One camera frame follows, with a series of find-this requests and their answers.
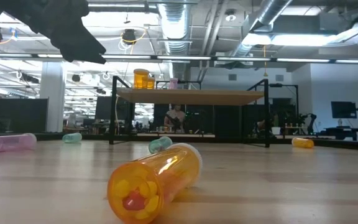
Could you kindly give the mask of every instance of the wall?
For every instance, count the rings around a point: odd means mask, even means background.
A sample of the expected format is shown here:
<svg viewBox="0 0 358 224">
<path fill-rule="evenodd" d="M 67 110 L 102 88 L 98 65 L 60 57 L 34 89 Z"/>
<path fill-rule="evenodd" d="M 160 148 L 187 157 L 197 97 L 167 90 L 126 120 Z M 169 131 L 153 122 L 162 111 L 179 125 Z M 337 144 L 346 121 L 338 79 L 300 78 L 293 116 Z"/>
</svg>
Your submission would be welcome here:
<svg viewBox="0 0 358 224">
<path fill-rule="evenodd" d="M 191 80 L 197 80 L 199 68 L 191 68 Z M 255 71 L 253 68 L 235 68 L 227 70 L 225 68 L 209 68 L 203 80 L 204 90 L 246 90 L 264 78 L 269 79 L 269 83 L 292 84 L 291 73 L 285 68 L 268 68 L 268 77 L 264 76 L 263 68 Z M 229 81 L 229 74 L 237 74 L 237 81 Z M 284 75 L 284 82 L 276 82 L 276 75 Z M 293 98 L 295 99 L 295 89 L 291 88 L 270 88 L 270 98 Z"/>
<path fill-rule="evenodd" d="M 300 85 L 301 113 L 317 115 L 318 131 L 338 125 L 338 119 L 332 117 L 332 101 L 353 101 L 358 107 L 358 65 L 305 65 L 292 73 L 292 80 Z M 357 119 L 342 121 L 345 126 L 358 127 L 358 112 Z"/>
<path fill-rule="evenodd" d="M 304 65 L 292 73 L 292 84 L 299 86 L 299 113 L 308 114 L 313 110 L 311 94 L 311 65 Z"/>
</svg>

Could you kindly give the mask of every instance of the yellow pill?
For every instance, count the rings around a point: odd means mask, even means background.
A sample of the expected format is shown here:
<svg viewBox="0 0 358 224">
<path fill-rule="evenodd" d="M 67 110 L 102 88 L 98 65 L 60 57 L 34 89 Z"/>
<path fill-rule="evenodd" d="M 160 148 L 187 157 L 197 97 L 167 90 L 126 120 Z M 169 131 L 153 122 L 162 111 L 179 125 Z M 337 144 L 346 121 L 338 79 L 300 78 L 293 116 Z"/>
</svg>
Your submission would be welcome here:
<svg viewBox="0 0 358 224">
<path fill-rule="evenodd" d="M 118 182 L 114 186 L 113 191 L 114 191 L 114 195 L 119 198 L 124 198 L 124 197 L 128 196 L 129 192 L 131 191 L 130 187 L 129 187 L 129 182 L 126 180 L 122 180 L 122 181 Z"/>
<path fill-rule="evenodd" d="M 140 212 L 136 213 L 135 218 L 138 220 L 142 220 L 149 217 L 149 214 L 146 212 L 146 210 L 141 210 Z"/>
<path fill-rule="evenodd" d="M 142 179 L 146 179 L 147 175 L 148 175 L 147 170 L 143 168 L 138 168 L 134 171 L 134 176 L 140 177 Z"/>
<path fill-rule="evenodd" d="M 148 198 L 150 195 L 149 185 L 147 183 L 141 183 L 139 186 L 139 193 L 141 196 Z"/>
<path fill-rule="evenodd" d="M 147 185 L 149 186 L 149 189 L 150 189 L 150 196 L 156 195 L 157 194 L 157 184 L 152 181 L 147 181 Z"/>
<path fill-rule="evenodd" d="M 154 212 L 158 207 L 159 199 L 160 199 L 160 197 L 158 195 L 152 197 L 144 209 L 149 213 Z"/>
</svg>

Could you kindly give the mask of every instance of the person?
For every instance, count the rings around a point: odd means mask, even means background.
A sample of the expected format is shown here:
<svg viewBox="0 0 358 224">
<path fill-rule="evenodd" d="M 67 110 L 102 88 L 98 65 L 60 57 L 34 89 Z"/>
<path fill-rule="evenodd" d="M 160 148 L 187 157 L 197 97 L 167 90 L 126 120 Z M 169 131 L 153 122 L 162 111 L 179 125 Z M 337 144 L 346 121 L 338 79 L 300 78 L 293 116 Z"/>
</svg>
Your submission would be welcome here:
<svg viewBox="0 0 358 224">
<path fill-rule="evenodd" d="M 169 128 L 175 128 L 175 124 L 172 123 L 171 119 L 176 119 L 178 120 L 178 122 L 180 122 L 180 131 L 184 133 L 185 130 L 183 129 L 183 122 L 185 120 L 186 114 L 185 112 L 181 111 L 180 108 L 181 105 L 174 105 L 173 109 L 167 112 L 167 116 L 165 116 L 164 119 L 164 126 Z"/>
</svg>

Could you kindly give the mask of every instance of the computer monitor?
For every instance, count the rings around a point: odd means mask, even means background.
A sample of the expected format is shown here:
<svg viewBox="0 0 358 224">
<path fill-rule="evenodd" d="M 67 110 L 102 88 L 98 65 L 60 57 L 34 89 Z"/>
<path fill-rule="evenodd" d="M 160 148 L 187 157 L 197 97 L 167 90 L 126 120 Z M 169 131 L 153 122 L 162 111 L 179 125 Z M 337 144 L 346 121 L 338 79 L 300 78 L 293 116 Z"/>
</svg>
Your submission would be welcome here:
<svg viewBox="0 0 358 224">
<path fill-rule="evenodd" d="M 93 123 L 95 123 L 95 119 L 84 119 L 83 126 L 91 126 Z"/>
<path fill-rule="evenodd" d="M 357 118 L 356 103 L 331 102 L 333 118 Z"/>
<path fill-rule="evenodd" d="M 118 98 L 117 101 L 117 117 L 118 120 L 125 120 L 128 116 L 129 102 L 123 98 Z M 110 119 L 111 114 L 111 96 L 99 96 L 96 103 L 95 119 Z"/>
</svg>

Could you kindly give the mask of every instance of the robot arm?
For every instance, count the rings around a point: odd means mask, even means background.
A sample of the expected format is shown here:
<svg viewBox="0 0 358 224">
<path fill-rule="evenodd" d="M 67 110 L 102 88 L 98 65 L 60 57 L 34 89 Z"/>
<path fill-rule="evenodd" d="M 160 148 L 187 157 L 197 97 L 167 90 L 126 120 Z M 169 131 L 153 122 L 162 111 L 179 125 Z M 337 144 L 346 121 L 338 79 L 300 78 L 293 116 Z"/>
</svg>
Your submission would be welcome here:
<svg viewBox="0 0 358 224">
<path fill-rule="evenodd" d="M 87 0 L 0 0 L 0 15 L 4 11 L 48 37 L 65 60 L 106 63 L 106 49 L 81 20 L 90 12 Z"/>
</svg>

